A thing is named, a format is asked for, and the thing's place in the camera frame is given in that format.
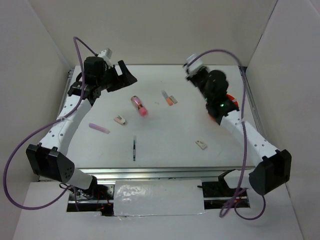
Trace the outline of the orange round divided container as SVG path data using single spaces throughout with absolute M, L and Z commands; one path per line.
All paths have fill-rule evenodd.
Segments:
M 229 94 L 208 102 L 206 108 L 211 118 L 219 124 L 222 118 L 228 116 L 230 112 L 240 110 L 237 100 Z

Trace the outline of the orange grey correction tape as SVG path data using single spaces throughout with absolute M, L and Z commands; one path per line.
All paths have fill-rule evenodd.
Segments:
M 168 94 L 166 93 L 166 91 L 165 91 L 165 90 L 162 90 L 161 93 L 162 93 L 163 97 L 165 98 L 167 104 L 168 104 L 169 106 L 172 106 L 174 103 L 173 103 L 173 101 L 171 100 L 171 98 L 168 96 Z

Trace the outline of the white cover plate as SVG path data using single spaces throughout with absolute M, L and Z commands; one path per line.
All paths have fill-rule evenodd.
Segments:
M 117 217 L 188 216 L 205 213 L 199 179 L 117 181 L 113 212 Z

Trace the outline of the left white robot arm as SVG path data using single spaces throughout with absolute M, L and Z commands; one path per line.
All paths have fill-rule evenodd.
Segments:
M 128 87 L 138 80 L 130 73 L 123 60 L 118 62 L 122 74 L 115 65 L 108 65 L 99 56 L 87 57 L 84 72 L 79 73 L 70 86 L 62 111 L 49 132 L 37 145 L 26 149 L 32 171 L 41 177 L 75 186 L 88 200 L 97 197 L 99 187 L 96 177 L 82 172 L 67 158 L 71 140 L 82 119 L 91 110 L 101 92 L 114 92 Z

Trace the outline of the aluminium frame rail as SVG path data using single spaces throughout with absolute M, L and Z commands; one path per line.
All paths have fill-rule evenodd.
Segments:
M 241 168 L 243 144 L 209 117 L 204 98 L 185 80 L 182 67 L 131 65 L 129 71 L 137 82 L 103 91 L 73 135 L 66 156 L 77 169 L 99 179 L 154 179 Z M 169 106 L 162 90 L 177 104 Z M 147 116 L 139 114 L 132 96 L 140 98 Z M 118 115 L 126 125 L 114 121 Z M 249 105 L 244 118 L 256 129 Z M 109 134 L 90 128 L 89 123 L 108 129 Z M 204 141 L 207 148 L 202 150 L 196 140 Z

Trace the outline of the purple pink highlighter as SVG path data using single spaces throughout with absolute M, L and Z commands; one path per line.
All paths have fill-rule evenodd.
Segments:
M 104 128 L 102 126 L 96 125 L 94 123 L 89 123 L 88 126 L 91 129 L 94 129 L 96 131 L 99 131 L 99 132 L 102 132 L 102 133 L 105 133 L 105 134 L 109 134 L 110 133 L 110 131 L 107 128 Z

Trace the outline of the small white red box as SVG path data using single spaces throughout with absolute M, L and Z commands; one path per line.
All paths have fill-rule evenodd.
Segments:
M 197 139 L 195 141 L 195 143 L 202 149 L 202 150 L 205 150 L 208 145 L 203 141 L 203 140 L 200 140 L 200 139 Z

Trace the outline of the pink glue bottle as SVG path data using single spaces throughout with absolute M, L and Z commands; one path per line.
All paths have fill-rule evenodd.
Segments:
M 142 101 L 140 100 L 140 98 L 138 96 L 136 96 L 136 95 L 132 96 L 131 102 L 142 117 L 145 117 L 148 115 L 147 108 L 143 105 Z

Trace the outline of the pink white mini stapler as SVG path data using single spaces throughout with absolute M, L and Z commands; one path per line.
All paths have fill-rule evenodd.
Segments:
M 118 115 L 113 119 L 116 123 L 120 124 L 121 126 L 125 126 L 127 124 L 127 121 L 122 116 Z

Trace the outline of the green gel pen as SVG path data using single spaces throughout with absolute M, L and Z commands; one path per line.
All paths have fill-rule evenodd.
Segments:
M 132 159 L 135 162 L 136 161 L 136 145 L 137 145 L 137 137 L 133 136 L 133 147 L 132 147 Z

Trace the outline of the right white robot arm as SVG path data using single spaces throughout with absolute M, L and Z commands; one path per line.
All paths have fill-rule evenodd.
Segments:
M 243 119 L 236 99 L 227 93 L 226 74 L 206 66 L 186 73 L 186 79 L 203 95 L 208 114 L 246 149 L 246 157 L 255 166 L 248 173 L 250 188 L 264 196 L 287 183 L 291 174 L 291 154 L 286 149 L 277 149 Z

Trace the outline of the grey eraser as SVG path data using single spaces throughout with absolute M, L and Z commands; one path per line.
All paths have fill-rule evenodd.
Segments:
M 178 103 L 178 101 L 171 95 L 170 96 L 170 99 L 171 99 L 171 101 L 174 103 L 174 104 L 177 104 Z

